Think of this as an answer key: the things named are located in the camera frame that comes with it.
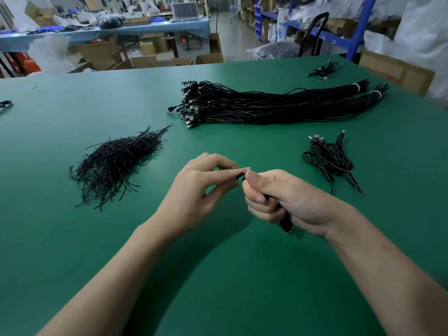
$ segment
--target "white rubber band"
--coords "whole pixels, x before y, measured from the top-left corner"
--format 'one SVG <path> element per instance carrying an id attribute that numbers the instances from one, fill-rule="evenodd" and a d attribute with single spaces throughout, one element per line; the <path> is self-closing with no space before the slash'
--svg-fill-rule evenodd
<path id="1" fill-rule="evenodd" d="M 355 85 L 358 86 L 358 93 L 361 92 L 361 87 L 358 84 Z"/>
<path id="2" fill-rule="evenodd" d="M 374 90 L 374 91 L 372 91 L 372 92 L 378 92 L 378 94 L 379 94 L 379 98 L 380 98 L 380 99 L 383 97 L 383 95 L 381 94 L 380 91 Z"/>

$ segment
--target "blue tablecloth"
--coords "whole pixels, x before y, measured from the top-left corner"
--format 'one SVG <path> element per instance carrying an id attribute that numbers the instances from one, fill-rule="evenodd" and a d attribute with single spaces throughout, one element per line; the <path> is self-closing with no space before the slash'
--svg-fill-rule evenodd
<path id="1" fill-rule="evenodd" d="M 184 22 L 153 22 L 141 26 L 120 27 L 115 29 L 77 30 L 67 33 L 46 33 L 27 35 L 26 33 L 11 33 L 0 35 L 0 52 L 26 52 L 28 45 L 35 39 L 43 38 L 44 35 L 64 35 L 70 37 L 70 46 L 76 46 L 93 39 L 107 37 L 112 34 L 139 35 L 146 33 L 168 33 L 185 31 L 202 38 L 208 38 L 210 34 L 209 19 L 201 18 L 199 21 Z"/>

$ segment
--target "forearm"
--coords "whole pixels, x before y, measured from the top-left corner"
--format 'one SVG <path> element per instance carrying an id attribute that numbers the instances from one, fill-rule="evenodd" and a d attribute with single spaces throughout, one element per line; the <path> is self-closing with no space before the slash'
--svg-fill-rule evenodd
<path id="1" fill-rule="evenodd" d="M 38 335 L 121 335 L 151 269 L 171 240 L 154 218 L 140 225 Z"/>
<path id="2" fill-rule="evenodd" d="M 349 208 L 330 243 L 388 335 L 448 334 L 448 293 Z"/>

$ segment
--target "concrete floor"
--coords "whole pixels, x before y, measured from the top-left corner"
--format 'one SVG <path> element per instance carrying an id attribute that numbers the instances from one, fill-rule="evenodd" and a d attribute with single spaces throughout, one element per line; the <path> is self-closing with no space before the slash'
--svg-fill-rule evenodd
<path id="1" fill-rule="evenodd" d="M 236 20 L 235 18 L 232 18 L 232 20 L 230 19 L 229 11 L 220 12 L 219 14 L 213 13 L 211 15 L 210 32 L 215 33 L 216 31 L 216 17 L 218 18 L 218 33 L 220 35 L 222 53 L 226 56 L 228 62 L 247 60 L 246 50 L 262 45 L 255 36 L 253 29 L 250 29 L 245 23 L 241 22 L 241 20 Z M 140 49 L 133 49 L 128 52 L 128 56 L 142 56 L 142 53 Z M 68 60 L 73 63 L 75 67 L 80 65 L 78 62 L 81 57 L 80 53 L 67 56 Z M 174 58 L 174 54 L 172 50 L 170 50 L 168 52 L 159 53 L 156 57 L 160 66 L 171 66 L 171 58 Z M 9 77 L 5 71 L 3 71 L 3 74 L 5 77 Z"/>

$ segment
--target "green tabletop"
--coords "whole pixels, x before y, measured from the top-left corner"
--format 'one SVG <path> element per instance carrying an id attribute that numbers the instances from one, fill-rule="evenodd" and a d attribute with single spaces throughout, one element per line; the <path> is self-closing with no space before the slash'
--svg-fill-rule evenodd
<path id="1" fill-rule="evenodd" d="M 344 181 L 353 204 L 417 265 L 448 285 L 448 115 L 392 85 L 370 112 L 339 123 L 187 129 L 165 109 L 181 101 L 181 81 L 209 80 L 239 91 L 284 93 L 371 78 L 347 63 L 333 79 L 307 78 L 328 57 L 185 67 L 37 75 L 0 80 L 0 335 L 32 335 L 101 269 L 158 207 L 179 170 L 203 152 L 255 171 L 281 168 L 325 191 L 301 155 L 309 135 L 344 145 L 364 197 Z M 332 56 L 332 60 L 342 60 Z M 80 203 L 69 166 L 84 148 L 135 135 L 164 135 L 160 155 L 132 177 L 139 193 Z M 376 317 L 325 241 L 301 240 L 247 211 L 241 187 L 198 230 L 182 237 L 151 275 L 126 335 L 378 335 Z"/>

